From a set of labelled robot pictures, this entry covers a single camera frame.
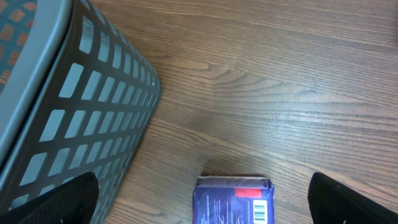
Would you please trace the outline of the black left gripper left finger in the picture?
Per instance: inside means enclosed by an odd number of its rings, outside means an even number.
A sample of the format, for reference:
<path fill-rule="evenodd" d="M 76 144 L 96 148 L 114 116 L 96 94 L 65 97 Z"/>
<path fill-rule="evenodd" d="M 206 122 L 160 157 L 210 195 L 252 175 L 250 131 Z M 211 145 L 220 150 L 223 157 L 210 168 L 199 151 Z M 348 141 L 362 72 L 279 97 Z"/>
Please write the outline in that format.
<path fill-rule="evenodd" d="M 89 223 L 98 197 L 98 179 L 85 172 L 1 215 L 1 223 Z"/>

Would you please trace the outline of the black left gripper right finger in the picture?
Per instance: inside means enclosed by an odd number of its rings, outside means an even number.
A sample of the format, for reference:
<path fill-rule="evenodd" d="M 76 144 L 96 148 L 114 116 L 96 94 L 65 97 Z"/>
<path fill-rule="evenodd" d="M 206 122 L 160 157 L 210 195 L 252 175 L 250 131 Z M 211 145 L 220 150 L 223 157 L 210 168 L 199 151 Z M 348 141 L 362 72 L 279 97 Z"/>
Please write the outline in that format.
<path fill-rule="evenodd" d="M 397 224 L 397 214 L 329 176 L 316 172 L 308 188 L 314 224 Z"/>

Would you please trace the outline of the grey plastic shopping basket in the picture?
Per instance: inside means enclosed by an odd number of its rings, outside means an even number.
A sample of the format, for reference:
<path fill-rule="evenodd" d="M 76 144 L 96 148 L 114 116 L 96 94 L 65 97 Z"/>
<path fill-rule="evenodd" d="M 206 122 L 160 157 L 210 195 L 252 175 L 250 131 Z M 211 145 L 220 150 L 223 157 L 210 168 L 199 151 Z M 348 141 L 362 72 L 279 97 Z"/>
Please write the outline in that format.
<path fill-rule="evenodd" d="M 92 172 L 105 221 L 159 103 L 155 68 L 91 2 L 1 2 L 1 213 Z"/>

